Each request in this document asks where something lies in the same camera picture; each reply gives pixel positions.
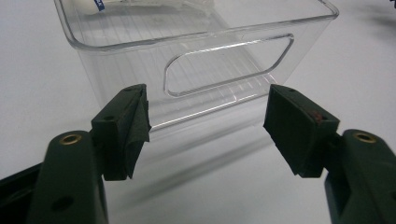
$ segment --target transparent plastic container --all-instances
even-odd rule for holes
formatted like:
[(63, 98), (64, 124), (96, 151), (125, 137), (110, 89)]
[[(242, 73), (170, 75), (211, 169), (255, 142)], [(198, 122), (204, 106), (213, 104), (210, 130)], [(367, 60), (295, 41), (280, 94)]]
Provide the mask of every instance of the transparent plastic container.
[(270, 84), (286, 81), (338, 16), (326, 0), (212, 0), (203, 7), (191, 1), (116, 4), (86, 15), (71, 0), (55, 0), (100, 106), (145, 83), (156, 131), (261, 99)]

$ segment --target white surface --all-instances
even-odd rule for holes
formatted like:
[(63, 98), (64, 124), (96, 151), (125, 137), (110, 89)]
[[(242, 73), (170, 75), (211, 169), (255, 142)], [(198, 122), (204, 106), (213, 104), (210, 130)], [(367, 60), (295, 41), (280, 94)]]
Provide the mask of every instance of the white surface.
[[(380, 135), (395, 151), (396, 9), (387, 0), (332, 2), (340, 17), (286, 85), (339, 118), (339, 133), (363, 129)], [(0, 178), (4, 178), (41, 162), (55, 135), (88, 131), (99, 107), (77, 53), (64, 38), (52, 1), (4, 1), (0, 30)], [(239, 131), (150, 166), (143, 165), (143, 155), (133, 181), (106, 183), (111, 221), (330, 223), (323, 179), (294, 177), (260, 125), (246, 131), (252, 146), (235, 143)], [(219, 149), (208, 153), (209, 148)], [(211, 160), (223, 155), (229, 157)], [(213, 170), (191, 169), (200, 165)], [(156, 174), (167, 177), (165, 182), (153, 177)]]

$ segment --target white background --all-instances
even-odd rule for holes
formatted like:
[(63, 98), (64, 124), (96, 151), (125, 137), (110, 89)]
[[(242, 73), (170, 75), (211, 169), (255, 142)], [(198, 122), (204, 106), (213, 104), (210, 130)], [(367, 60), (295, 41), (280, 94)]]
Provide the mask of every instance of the white background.
[[(340, 16), (331, 22), (285, 85), (339, 118), (339, 133), (362, 129), (381, 136), (395, 151), (396, 9), (388, 0), (332, 3), (339, 8)], [(42, 162), (48, 142), (57, 134), (88, 131), (90, 120), (99, 109), (78, 54), (64, 37), (53, 2), (3, 1), (0, 179)], [(233, 139), (222, 138), (208, 144), (224, 147)], [(294, 177), (273, 145), (258, 144), (267, 149), (254, 152), (255, 156), (249, 155), (227, 169), (219, 168), (204, 177), (198, 175), (183, 187), (165, 193), (151, 189), (146, 194), (158, 191), (159, 196), (154, 194), (150, 202), (135, 200), (142, 205), (129, 207), (120, 199), (128, 195), (125, 184), (107, 184), (111, 221), (135, 218), (135, 223), (330, 223), (323, 178)], [(284, 170), (270, 172), (254, 165), (265, 161), (265, 169), (276, 161), (274, 165)], [(249, 169), (258, 174), (253, 178)], [(145, 182), (145, 172), (143, 169), (136, 179), (141, 176)], [(234, 191), (222, 192), (219, 189), (223, 186), (214, 189), (219, 179), (230, 181), (227, 176), (233, 179), (227, 186), (233, 186), (230, 188)], [(141, 194), (143, 191), (138, 189), (130, 193)], [(199, 195), (191, 196), (191, 190)], [(180, 195), (187, 195), (184, 201)]]

